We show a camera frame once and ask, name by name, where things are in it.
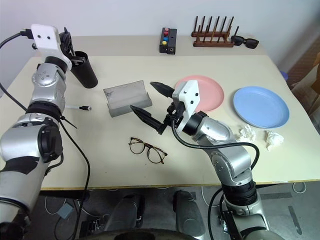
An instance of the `plate rim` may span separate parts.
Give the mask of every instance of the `plate rim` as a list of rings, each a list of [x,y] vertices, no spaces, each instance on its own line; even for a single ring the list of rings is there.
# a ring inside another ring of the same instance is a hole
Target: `plate rim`
[[[237,107],[236,107],[236,103],[235,103],[236,95],[237,95],[237,94],[240,94],[240,93],[241,93],[241,90],[250,89],[250,88],[260,89],[260,90],[264,90],[264,91],[267,90],[268,92],[270,92],[270,93],[272,93],[273,95],[277,96],[277,97],[284,103],[284,106],[286,107],[286,110],[287,110],[287,113],[288,113],[288,114],[287,114],[286,119],[283,118],[283,119],[285,119],[285,121],[284,121],[283,124],[281,124],[281,125],[275,125],[275,126],[272,126],[272,127],[267,127],[267,126],[263,126],[263,125],[258,125],[258,124],[256,124],[256,123],[253,123],[253,122],[245,119],[245,117],[244,117],[242,114],[239,113],[239,111],[237,110]],[[242,87],[242,88],[239,88],[239,89],[234,93],[234,95],[233,95],[233,107],[234,107],[234,110],[235,110],[235,112],[237,113],[237,115],[238,115],[243,121],[245,121],[246,123],[248,123],[248,124],[250,124],[250,125],[252,125],[252,126],[254,126],[254,127],[261,128],[261,129],[276,129],[276,128],[280,128],[280,127],[284,126],[284,125],[288,122],[288,120],[289,120],[289,118],[290,118],[290,110],[289,110],[289,107],[288,107],[287,103],[282,99],[282,97],[280,97],[280,96],[279,96],[278,94],[276,94],[274,91],[271,91],[270,89],[265,88],[265,87],[262,87],[262,86],[244,86],[244,87]]]

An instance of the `clear plastic container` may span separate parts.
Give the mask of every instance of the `clear plastic container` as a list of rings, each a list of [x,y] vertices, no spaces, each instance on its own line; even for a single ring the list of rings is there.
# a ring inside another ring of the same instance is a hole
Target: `clear plastic container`
[[[106,88],[103,91],[111,117],[132,112],[130,105],[142,109],[152,106],[143,80]]]

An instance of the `table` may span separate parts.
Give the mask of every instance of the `table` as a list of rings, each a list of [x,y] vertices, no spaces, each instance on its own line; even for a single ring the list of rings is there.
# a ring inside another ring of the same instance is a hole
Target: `table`
[[[158,37],[130,36],[74,37],[75,50],[87,52],[98,85],[86,89],[67,73],[65,93],[68,105],[89,105],[92,111],[66,109],[69,133],[87,155],[91,165],[89,188],[204,186],[220,185],[209,157],[204,151],[184,147],[168,127],[162,135],[140,121],[132,112],[112,118],[103,89],[135,81],[144,81],[153,105],[146,110],[162,121],[171,103],[149,84],[162,82],[171,87],[189,75],[215,79],[224,90],[222,105],[208,115],[230,126],[235,134],[246,124],[233,109],[233,95],[246,86],[261,86],[280,95],[287,103],[290,118],[274,131],[284,136],[284,143],[268,152],[266,132],[253,127],[260,149],[260,159],[253,170],[258,184],[320,180],[320,136],[303,107],[293,96],[281,73],[259,46],[252,50],[234,48],[193,48],[192,38],[178,37],[176,55],[157,52]],[[8,91],[28,106],[33,85],[31,76],[41,58],[32,57]],[[0,136],[23,111],[7,96],[0,99]],[[41,190],[80,190],[85,185],[87,167],[84,159],[61,130],[64,163],[44,178]],[[186,134],[185,141],[192,142]],[[148,161],[146,152],[135,155],[129,149],[130,137],[137,137],[168,153],[164,164]],[[252,159],[254,150],[246,147]]]

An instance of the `small black box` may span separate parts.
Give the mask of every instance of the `small black box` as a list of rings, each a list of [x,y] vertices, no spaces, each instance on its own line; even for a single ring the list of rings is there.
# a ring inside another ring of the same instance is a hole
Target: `small black box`
[[[166,27],[162,28],[160,44],[159,44],[159,52],[162,54],[176,54],[176,40],[177,40],[177,29],[168,28],[166,31]]]

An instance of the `black cable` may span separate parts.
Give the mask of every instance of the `black cable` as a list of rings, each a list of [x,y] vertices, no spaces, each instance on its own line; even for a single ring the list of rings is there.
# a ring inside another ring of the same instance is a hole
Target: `black cable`
[[[70,124],[72,127],[74,127],[75,129],[78,129],[75,125],[73,125],[68,119],[66,119],[65,116],[61,116],[60,117],[61,120],[65,120],[68,124]]]
[[[220,201],[219,201],[219,211],[220,211],[221,219],[224,219],[223,209],[222,209],[222,202],[223,201],[224,201],[224,194],[221,195]]]
[[[58,226],[58,223],[60,222],[61,219],[62,219],[62,218],[59,217],[58,221],[56,221],[56,223],[55,223],[55,225],[54,225],[54,231],[53,231],[53,233],[54,233],[54,238],[55,238],[55,240],[59,240],[59,238],[57,237],[57,226]],[[72,235],[69,236],[66,240],[71,239],[71,237],[72,237],[73,235],[74,235],[74,234],[72,233]]]
[[[12,39],[15,39],[17,37],[21,36],[21,32],[16,33],[15,35],[12,35],[10,37],[8,37],[7,39],[3,40],[0,43],[0,49],[9,41],[11,41]],[[20,108],[22,108],[25,112],[27,111],[27,108],[25,106],[23,106],[17,99],[15,99],[5,88],[4,86],[1,84],[0,82],[0,89],[3,91],[3,93],[5,95],[7,95],[12,101],[14,101],[16,104],[19,105]]]
[[[54,169],[58,166],[60,166],[62,163],[64,162],[64,153],[62,152],[61,155],[60,155],[60,162],[58,162],[57,164],[54,164],[52,166],[49,166],[46,171],[45,171],[45,176],[47,176],[47,174],[51,171],[51,169]]]
[[[87,165],[87,168],[88,168],[88,172],[87,172],[87,176],[86,176],[86,182],[85,182],[85,186],[84,186],[84,189],[83,189],[83,194],[82,194],[82,197],[81,197],[80,207],[79,207],[79,210],[78,210],[78,214],[77,214],[77,217],[76,217],[76,222],[75,222],[74,229],[73,229],[73,234],[72,234],[72,240],[74,240],[76,238],[78,224],[79,224],[79,220],[80,220],[80,216],[81,216],[81,211],[82,211],[82,207],[84,205],[84,201],[85,201],[85,198],[86,198],[86,192],[87,192],[87,189],[88,189],[88,184],[89,184],[89,179],[90,179],[90,163],[89,163],[89,160],[88,160],[87,156],[85,155],[85,153],[78,146],[78,144],[75,142],[75,140],[70,136],[70,134],[68,133],[67,129],[65,128],[65,126],[63,125],[63,123],[62,123],[62,121],[60,119],[59,119],[59,123],[60,123],[61,127],[63,128],[65,134],[69,137],[71,142],[75,145],[75,147],[79,150],[79,152],[81,153],[81,155],[85,159],[85,162],[86,162],[86,165]]]
[[[211,209],[212,209],[212,205],[214,204],[214,200],[217,197],[217,195],[222,191],[222,188],[219,188],[212,196],[210,203],[209,203],[209,208],[208,208],[208,229],[209,229],[209,235],[210,235],[210,239],[214,240],[214,236],[212,234],[212,229],[211,229]]]
[[[218,144],[218,145],[214,145],[214,146],[204,146],[204,145],[197,145],[197,144],[191,144],[191,143],[188,143],[184,140],[182,140],[177,131],[176,131],[176,128],[175,128],[175,124],[176,124],[176,120],[172,120],[171,122],[171,129],[172,129],[172,132],[173,132],[173,135],[174,137],[184,146],[188,147],[188,148],[192,148],[192,149],[223,149],[223,148],[229,148],[229,147],[236,147],[236,146],[249,146],[249,147],[252,147],[254,148],[255,150],[255,158],[253,160],[253,163],[251,164],[251,170],[254,169],[255,165],[257,164],[258,162],[258,159],[259,159],[259,156],[260,156],[260,151],[259,151],[259,148],[250,143],[250,142],[232,142],[232,143],[226,143],[226,144]]]
[[[76,204],[76,200],[72,199],[73,205],[74,205],[74,209],[76,211],[76,214],[79,214],[78,208],[77,208],[77,204]]]

